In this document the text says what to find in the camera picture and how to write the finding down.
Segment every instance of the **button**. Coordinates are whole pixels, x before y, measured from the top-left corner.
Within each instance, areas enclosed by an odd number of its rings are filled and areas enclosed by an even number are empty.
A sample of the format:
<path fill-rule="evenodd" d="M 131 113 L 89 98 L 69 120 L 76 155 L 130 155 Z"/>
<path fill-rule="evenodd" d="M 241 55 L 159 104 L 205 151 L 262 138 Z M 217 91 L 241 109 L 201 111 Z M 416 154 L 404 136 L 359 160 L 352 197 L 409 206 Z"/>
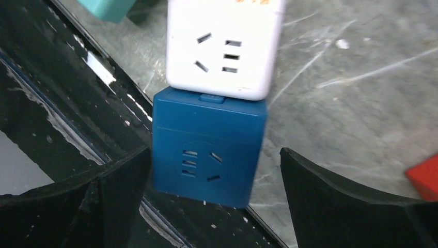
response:
<path fill-rule="evenodd" d="M 203 102 L 212 102 L 222 104 L 225 101 L 225 97 L 215 96 L 210 94 L 202 94 L 199 99 Z"/>

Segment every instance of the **red object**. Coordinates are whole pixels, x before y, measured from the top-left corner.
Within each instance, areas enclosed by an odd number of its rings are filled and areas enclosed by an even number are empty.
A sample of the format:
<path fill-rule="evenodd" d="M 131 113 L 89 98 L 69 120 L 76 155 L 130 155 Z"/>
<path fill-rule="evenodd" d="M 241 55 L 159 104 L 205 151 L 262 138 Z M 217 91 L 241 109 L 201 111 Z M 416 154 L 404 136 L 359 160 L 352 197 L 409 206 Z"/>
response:
<path fill-rule="evenodd" d="M 424 200 L 438 201 L 438 154 L 404 173 Z"/>

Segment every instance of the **electrical outlet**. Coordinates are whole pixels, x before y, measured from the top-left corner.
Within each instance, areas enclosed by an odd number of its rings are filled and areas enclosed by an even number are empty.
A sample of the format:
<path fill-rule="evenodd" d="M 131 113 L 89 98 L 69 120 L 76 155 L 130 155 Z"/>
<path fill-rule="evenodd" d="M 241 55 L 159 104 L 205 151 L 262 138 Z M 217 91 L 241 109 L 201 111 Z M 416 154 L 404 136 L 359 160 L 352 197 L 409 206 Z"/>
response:
<path fill-rule="evenodd" d="M 265 101 L 169 87 L 153 102 L 153 187 L 245 208 L 263 140 Z"/>
<path fill-rule="evenodd" d="M 169 0 L 166 78 L 177 89 L 262 100 L 285 0 Z"/>

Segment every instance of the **two-prong outlet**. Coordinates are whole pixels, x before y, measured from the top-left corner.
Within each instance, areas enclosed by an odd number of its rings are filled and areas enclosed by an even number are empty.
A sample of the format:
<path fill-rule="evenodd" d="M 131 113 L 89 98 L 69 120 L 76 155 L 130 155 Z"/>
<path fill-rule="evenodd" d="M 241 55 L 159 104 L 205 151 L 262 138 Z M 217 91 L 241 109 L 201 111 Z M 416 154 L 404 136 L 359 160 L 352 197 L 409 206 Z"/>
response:
<path fill-rule="evenodd" d="M 257 3 L 169 0 L 169 85 L 224 97 L 264 99 L 271 85 L 285 0 Z"/>

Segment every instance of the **marble floor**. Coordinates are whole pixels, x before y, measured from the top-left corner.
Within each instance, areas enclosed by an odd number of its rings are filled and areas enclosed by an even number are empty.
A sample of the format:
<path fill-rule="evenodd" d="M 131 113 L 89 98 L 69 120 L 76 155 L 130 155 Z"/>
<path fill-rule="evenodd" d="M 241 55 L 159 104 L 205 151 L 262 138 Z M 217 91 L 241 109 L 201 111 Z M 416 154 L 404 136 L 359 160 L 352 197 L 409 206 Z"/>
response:
<path fill-rule="evenodd" d="M 59 0 L 149 98 L 166 87 L 165 0 L 119 24 Z M 438 150 L 436 0 L 288 0 L 251 207 L 296 239 L 281 147 L 367 186 L 418 197 L 403 172 Z"/>

